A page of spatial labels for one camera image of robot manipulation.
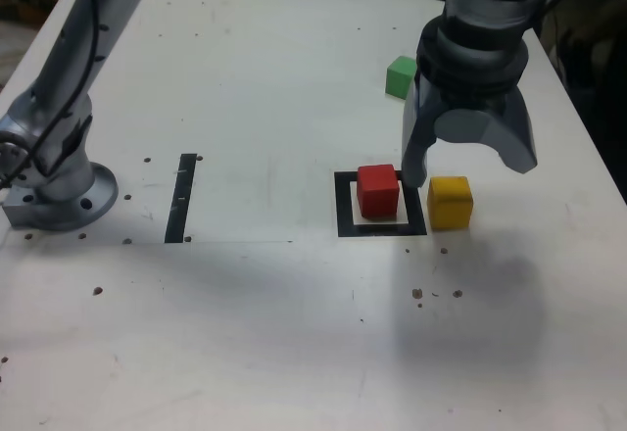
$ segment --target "table surface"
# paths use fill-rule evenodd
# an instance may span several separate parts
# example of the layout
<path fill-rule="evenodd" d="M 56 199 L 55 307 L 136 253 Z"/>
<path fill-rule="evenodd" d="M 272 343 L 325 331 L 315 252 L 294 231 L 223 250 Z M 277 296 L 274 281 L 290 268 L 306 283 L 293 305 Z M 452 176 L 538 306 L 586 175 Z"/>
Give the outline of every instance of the table surface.
<path fill-rule="evenodd" d="M 442 7 L 143 0 L 90 92 L 115 206 L 31 240 L 0 217 L 0 427 L 627 429 L 627 211 L 533 34 L 538 167 L 439 142 L 429 173 L 468 177 L 470 230 L 337 237 L 333 173 L 400 165 L 385 70 Z M 204 157 L 192 242 L 166 245 L 183 153 Z"/>

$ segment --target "black square marker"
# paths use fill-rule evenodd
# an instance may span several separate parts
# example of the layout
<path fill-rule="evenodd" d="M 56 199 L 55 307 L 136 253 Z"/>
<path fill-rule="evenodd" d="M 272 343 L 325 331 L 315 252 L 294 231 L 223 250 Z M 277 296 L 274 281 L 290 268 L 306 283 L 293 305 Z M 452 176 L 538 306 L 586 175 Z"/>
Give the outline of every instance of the black square marker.
<path fill-rule="evenodd" d="M 356 171 L 336 171 L 335 174 L 335 209 L 337 212 L 338 237 L 411 237 L 426 235 L 424 215 L 417 191 L 409 189 L 401 179 L 401 172 L 396 177 L 403 185 L 403 197 L 409 223 L 372 223 L 355 225 L 353 221 L 353 201 L 351 183 L 357 181 Z"/>

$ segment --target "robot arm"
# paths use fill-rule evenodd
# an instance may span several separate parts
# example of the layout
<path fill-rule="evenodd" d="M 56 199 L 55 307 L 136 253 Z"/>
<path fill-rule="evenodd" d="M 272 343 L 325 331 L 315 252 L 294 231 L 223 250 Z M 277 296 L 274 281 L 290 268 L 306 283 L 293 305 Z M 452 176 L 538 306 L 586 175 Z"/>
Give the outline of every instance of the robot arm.
<path fill-rule="evenodd" d="M 115 202 L 118 186 L 90 163 L 89 86 L 140 0 L 75 0 L 39 77 L 0 119 L 0 188 L 13 226 L 82 227 Z"/>
<path fill-rule="evenodd" d="M 422 32 L 418 73 L 406 100 L 403 179 L 426 180 L 438 138 L 482 143 L 521 173 L 537 165 L 531 123 L 517 83 L 528 61 L 523 33 L 547 0 L 447 0 Z"/>

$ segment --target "black tape strip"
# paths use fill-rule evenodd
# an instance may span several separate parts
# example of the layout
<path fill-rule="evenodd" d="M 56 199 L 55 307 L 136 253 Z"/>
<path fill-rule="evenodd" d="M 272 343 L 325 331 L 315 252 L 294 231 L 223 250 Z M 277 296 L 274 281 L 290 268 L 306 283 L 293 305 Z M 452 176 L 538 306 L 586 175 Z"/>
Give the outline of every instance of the black tape strip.
<path fill-rule="evenodd" d="M 183 243 L 187 210 L 194 182 L 194 170 L 196 169 L 196 157 L 197 154 L 183 154 L 180 156 L 172 204 L 169 208 L 165 243 Z"/>
<path fill-rule="evenodd" d="M 357 181 L 357 172 L 336 171 L 334 176 L 338 237 L 410 237 L 427 234 L 420 196 L 416 190 L 411 190 L 403 183 L 400 171 L 396 172 L 396 176 L 403 184 L 408 223 L 355 225 L 351 183 Z"/>

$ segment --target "green cube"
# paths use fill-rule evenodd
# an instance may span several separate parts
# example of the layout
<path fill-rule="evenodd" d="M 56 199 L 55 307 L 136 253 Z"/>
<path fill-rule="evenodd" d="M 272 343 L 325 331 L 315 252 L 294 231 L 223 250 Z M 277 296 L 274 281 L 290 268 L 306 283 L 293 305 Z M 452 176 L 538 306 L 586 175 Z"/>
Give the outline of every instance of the green cube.
<path fill-rule="evenodd" d="M 385 77 L 385 92 L 405 100 L 410 91 L 411 81 L 415 77 L 417 66 L 415 59 L 401 56 L 388 67 Z"/>

